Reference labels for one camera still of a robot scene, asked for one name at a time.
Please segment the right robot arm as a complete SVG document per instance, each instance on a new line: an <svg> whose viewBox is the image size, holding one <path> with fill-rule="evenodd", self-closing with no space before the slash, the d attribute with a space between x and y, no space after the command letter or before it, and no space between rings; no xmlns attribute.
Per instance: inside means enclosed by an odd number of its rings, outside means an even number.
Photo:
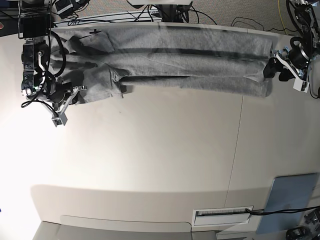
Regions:
<svg viewBox="0 0 320 240"><path fill-rule="evenodd" d="M54 4L55 0L18 2L18 38L25 40L21 54L23 64L21 93L27 99L21 107L40 103L51 113L55 125L65 125L66 109L77 102L78 93L86 87L74 86L62 78L67 65L67 56L61 38L52 31ZM57 41L62 56L60 70L56 73L50 72L52 38Z"/></svg>

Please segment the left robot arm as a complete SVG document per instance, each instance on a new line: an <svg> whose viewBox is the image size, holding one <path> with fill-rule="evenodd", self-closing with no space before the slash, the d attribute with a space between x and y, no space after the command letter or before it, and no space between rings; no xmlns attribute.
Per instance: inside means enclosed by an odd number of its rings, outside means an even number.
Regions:
<svg viewBox="0 0 320 240"><path fill-rule="evenodd" d="M290 39L290 48L272 53L263 70L263 76L287 82L291 79L306 82L312 61L320 55L320 26L313 6L316 0L287 0L286 9L299 36Z"/></svg>

